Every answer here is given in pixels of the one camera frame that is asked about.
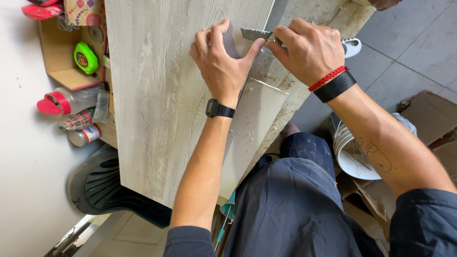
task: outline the sleeve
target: sleeve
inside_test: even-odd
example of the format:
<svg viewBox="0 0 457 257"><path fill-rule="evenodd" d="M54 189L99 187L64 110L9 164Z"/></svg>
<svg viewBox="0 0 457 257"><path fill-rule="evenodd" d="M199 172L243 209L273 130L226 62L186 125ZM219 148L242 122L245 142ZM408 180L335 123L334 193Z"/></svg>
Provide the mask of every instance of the sleeve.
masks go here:
<svg viewBox="0 0 457 257"><path fill-rule="evenodd" d="M457 256L457 194L414 189L400 195L396 207L392 256Z"/></svg>
<svg viewBox="0 0 457 257"><path fill-rule="evenodd" d="M195 226L168 231L164 257L215 257L209 230Z"/></svg>

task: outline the tattoo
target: tattoo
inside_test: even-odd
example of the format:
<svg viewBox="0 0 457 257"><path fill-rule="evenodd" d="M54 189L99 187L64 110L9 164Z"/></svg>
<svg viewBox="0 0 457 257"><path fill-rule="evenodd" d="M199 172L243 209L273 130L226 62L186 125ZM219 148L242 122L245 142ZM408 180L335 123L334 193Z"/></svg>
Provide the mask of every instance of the tattoo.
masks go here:
<svg viewBox="0 0 457 257"><path fill-rule="evenodd" d="M361 149L366 156L373 158L376 160L376 165L373 168L379 172L389 172L392 169L392 164L384 155L384 153L371 141L371 140L363 140L362 137L359 137L360 141L362 141Z"/></svg>

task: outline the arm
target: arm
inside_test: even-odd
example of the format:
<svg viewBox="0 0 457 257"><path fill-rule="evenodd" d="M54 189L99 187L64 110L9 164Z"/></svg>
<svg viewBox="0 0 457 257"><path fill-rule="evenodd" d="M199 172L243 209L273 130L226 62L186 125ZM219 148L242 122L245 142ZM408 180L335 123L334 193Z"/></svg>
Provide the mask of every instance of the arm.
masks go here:
<svg viewBox="0 0 457 257"><path fill-rule="evenodd" d="M295 19L277 26L276 42L265 46L301 82L310 86L344 65L340 33ZM368 97L357 84L327 102L348 127L379 176L397 196L415 188L457 193L446 170L428 148Z"/></svg>
<svg viewBox="0 0 457 257"><path fill-rule="evenodd" d="M239 92L265 41L255 41L244 58L233 59L222 44L223 34L228 28L229 20L225 18L222 25L213 24L211 30L197 32L189 54L200 69L212 97L235 109ZM191 225L211 229L231 122L232 119L227 117L207 118L176 193L171 228Z"/></svg>

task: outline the forearm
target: forearm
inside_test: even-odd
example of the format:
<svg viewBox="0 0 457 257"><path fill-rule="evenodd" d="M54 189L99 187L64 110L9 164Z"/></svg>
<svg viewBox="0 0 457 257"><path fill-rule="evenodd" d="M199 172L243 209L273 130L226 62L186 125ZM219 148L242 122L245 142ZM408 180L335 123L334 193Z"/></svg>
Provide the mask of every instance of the forearm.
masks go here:
<svg viewBox="0 0 457 257"><path fill-rule="evenodd" d="M396 195L415 188L456 189L431 151L358 86L328 102Z"/></svg>
<svg viewBox="0 0 457 257"><path fill-rule="evenodd" d="M207 118L176 193L171 228L192 225L211 229L231 121L221 116Z"/></svg>

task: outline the hand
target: hand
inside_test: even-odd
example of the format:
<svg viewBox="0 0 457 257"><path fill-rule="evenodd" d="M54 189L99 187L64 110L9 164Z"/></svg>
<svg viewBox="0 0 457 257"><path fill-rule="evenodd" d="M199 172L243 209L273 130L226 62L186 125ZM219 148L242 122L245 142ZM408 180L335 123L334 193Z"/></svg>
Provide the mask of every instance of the hand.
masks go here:
<svg viewBox="0 0 457 257"><path fill-rule="evenodd" d="M229 19L225 18L221 25L213 24L211 30L203 28L197 32L189 54L200 69L213 98L236 109L239 92L265 40L257 39L243 58L233 59L222 44L223 34L229 29L229 24Z"/></svg>
<svg viewBox="0 0 457 257"><path fill-rule="evenodd" d="M273 41L268 41L265 47L307 86L312 86L344 65L344 49L340 32L336 29L294 19L289 28L276 26L273 33L287 49Z"/></svg>

